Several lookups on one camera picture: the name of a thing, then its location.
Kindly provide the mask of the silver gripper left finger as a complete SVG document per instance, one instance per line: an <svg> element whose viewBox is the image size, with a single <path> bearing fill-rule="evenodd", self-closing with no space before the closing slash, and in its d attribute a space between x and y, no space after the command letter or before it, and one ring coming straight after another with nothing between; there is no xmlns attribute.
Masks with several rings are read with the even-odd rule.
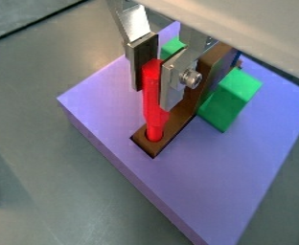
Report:
<svg viewBox="0 0 299 245"><path fill-rule="evenodd" d="M157 57L158 35L150 31L146 12L130 0L105 0L122 37L125 58L130 63L132 87L141 90L141 66Z"/></svg>

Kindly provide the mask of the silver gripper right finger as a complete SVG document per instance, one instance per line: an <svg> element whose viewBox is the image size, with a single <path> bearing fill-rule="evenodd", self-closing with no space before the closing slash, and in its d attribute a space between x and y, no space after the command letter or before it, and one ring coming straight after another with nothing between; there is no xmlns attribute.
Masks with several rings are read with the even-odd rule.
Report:
<svg viewBox="0 0 299 245"><path fill-rule="evenodd" d="M194 89L200 84L196 62L217 44L212 36L185 24L180 25L178 40L184 47L161 64L160 108L164 111L169 111L182 99L184 89Z"/></svg>

